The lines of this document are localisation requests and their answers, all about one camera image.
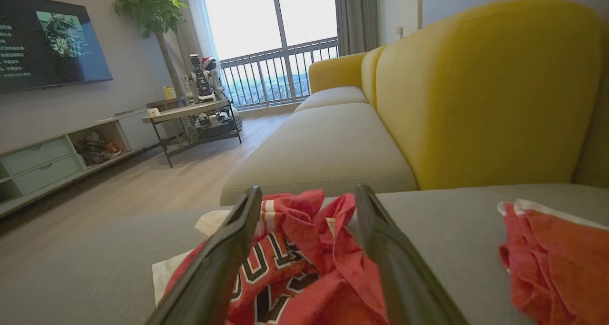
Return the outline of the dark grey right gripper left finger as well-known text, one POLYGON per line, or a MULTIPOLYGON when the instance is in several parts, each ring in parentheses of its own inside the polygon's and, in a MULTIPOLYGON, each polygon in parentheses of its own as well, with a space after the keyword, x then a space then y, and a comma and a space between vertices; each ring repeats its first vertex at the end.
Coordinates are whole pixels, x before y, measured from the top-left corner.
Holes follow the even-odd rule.
POLYGON ((260 188, 249 188, 146 325, 224 325, 239 267, 252 249, 261 204, 260 188))

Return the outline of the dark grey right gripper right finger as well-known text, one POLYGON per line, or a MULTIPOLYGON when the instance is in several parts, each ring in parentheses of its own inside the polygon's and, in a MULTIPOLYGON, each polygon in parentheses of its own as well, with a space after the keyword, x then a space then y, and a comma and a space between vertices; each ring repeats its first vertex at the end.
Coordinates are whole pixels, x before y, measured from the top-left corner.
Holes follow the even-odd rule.
POLYGON ((390 325, 469 325, 374 191, 357 186, 359 240, 378 267, 390 325))

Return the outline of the red basketball jersey white sleeves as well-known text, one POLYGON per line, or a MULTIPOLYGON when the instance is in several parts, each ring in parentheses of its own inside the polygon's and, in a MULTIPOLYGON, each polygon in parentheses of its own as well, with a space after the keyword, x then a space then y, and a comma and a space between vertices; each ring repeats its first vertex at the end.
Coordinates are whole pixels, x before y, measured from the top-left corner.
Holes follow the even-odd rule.
MULTIPOLYGON (((262 197, 224 325, 389 325, 378 268, 347 228, 355 197, 326 206, 324 197, 262 197)), ((159 303, 210 238, 180 262, 159 303)))

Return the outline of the red shorts white stripe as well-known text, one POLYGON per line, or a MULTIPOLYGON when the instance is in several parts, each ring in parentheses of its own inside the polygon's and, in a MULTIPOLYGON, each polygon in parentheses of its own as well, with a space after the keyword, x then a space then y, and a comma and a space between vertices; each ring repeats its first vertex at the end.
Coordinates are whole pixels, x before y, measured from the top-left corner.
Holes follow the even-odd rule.
POLYGON ((498 212, 515 308, 536 325, 609 325, 609 226, 525 199, 498 212))

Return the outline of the grey sofa seat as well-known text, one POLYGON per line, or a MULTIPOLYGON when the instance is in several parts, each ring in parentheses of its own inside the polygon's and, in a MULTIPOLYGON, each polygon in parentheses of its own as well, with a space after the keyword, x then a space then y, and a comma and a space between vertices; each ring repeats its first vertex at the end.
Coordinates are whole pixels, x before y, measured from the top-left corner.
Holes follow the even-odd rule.
MULTIPOLYGON (((525 199, 609 227, 609 188, 492 186, 378 195, 470 325, 528 325, 511 305, 498 248, 502 201, 525 199)), ((155 309, 152 265, 193 249, 205 210, 119 219, 0 284, 0 325, 143 325, 155 309)))

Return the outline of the wheeled toy vehicle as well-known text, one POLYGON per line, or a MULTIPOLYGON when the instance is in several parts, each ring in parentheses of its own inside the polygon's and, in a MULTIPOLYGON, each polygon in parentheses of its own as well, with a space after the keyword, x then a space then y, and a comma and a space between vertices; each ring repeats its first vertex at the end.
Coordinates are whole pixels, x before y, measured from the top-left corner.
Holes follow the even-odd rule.
POLYGON ((214 113, 199 113, 187 117, 186 136, 190 143, 242 131, 242 119, 234 108, 222 108, 214 113))

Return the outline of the clothes pile in cabinet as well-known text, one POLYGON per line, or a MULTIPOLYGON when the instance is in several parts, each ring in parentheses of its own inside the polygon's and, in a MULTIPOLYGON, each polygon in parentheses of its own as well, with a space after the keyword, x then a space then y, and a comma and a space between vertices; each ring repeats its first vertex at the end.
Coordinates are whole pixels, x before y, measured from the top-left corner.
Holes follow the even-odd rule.
POLYGON ((124 153, 120 144, 106 140, 97 131, 86 133, 77 141, 75 149, 86 166, 103 164, 124 153))

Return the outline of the white toy robot figure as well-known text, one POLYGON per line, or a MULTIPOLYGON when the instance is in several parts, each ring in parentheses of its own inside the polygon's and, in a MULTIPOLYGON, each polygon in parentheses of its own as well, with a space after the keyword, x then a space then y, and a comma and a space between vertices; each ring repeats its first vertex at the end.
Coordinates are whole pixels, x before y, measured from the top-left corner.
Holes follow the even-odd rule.
POLYGON ((186 83, 187 99, 191 104, 198 104, 226 99, 224 87, 220 82, 217 62, 214 57, 200 58, 198 54, 188 56, 191 73, 182 76, 186 83))

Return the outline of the white TV cabinet with drawers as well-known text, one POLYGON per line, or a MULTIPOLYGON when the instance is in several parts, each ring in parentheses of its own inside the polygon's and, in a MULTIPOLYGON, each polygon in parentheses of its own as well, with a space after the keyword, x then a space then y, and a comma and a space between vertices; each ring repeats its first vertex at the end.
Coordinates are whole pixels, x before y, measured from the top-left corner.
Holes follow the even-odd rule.
POLYGON ((0 218, 52 193, 74 180, 118 163, 159 144, 166 136, 163 126, 152 128, 143 122, 145 109, 98 120, 88 128, 61 134, 48 140, 0 154, 0 218), (87 164, 77 150, 87 137, 105 140, 116 153, 100 164, 87 164))

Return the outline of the yellow sofa backrest cushion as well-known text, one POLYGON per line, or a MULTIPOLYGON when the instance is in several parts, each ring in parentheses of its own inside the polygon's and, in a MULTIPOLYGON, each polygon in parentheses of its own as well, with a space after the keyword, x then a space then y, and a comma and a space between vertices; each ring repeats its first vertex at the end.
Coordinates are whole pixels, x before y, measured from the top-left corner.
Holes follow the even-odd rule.
POLYGON ((361 91, 368 104, 376 109, 376 68, 383 50, 388 45, 375 48, 365 53, 361 65, 361 91))
POLYGON ((497 0, 388 45, 376 112, 419 190, 570 183, 602 76, 571 0, 497 0))

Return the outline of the grey balcony railing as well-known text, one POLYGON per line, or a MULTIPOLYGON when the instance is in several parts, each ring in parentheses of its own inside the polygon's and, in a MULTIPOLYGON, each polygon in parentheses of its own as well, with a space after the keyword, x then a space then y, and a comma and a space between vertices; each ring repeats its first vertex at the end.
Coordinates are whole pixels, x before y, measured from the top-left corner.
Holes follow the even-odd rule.
POLYGON ((292 104, 313 92, 311 65, 338 56, 337 37, 317 39, 223 60, 221 80, 237 110, 292 104))

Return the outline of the sheer white curtain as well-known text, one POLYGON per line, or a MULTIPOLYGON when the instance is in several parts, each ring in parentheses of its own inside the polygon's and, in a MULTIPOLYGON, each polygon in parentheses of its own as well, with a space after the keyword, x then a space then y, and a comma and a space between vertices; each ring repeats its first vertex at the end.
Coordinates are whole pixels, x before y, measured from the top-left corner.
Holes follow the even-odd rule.
POLYGON ((186 0, 184 11, 186 23, 181 31, 181 47, 185 55, 198 54, 201 58, 212 57, 220 64, 220 55, 213 36, 209 11, 205 0, 186 0))

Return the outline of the green potted tree plant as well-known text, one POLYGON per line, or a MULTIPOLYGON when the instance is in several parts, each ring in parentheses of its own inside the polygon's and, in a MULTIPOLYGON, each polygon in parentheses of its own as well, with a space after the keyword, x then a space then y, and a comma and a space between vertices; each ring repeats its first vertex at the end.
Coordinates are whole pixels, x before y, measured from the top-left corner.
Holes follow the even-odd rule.
POLYGON ((118 16, 134 20, 143 39, 154 37, 157 40, 176 97, 185 98, 186 93, 170 57, 165 34, 177 32, 178 25, 185 22, 181 10, 186 9, 187 5, 181 0, 115 0, 111 7, 118 16))

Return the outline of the grey curtain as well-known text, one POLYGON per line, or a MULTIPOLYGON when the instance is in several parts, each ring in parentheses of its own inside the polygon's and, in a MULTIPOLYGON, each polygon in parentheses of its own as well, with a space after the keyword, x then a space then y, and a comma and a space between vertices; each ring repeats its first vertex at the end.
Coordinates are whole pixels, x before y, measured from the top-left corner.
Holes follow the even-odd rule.
POLYGON ((339 56, 379 47, 378 0, 335 0, 339 56))

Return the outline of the wall mounted flat television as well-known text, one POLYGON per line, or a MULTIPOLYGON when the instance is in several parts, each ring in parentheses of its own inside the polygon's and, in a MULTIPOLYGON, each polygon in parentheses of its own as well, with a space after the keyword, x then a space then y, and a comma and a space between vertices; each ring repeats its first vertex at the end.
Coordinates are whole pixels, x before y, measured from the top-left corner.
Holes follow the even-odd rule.
POLYGON ((0 0, 0 95, 112 79, 84 6, 0 0))

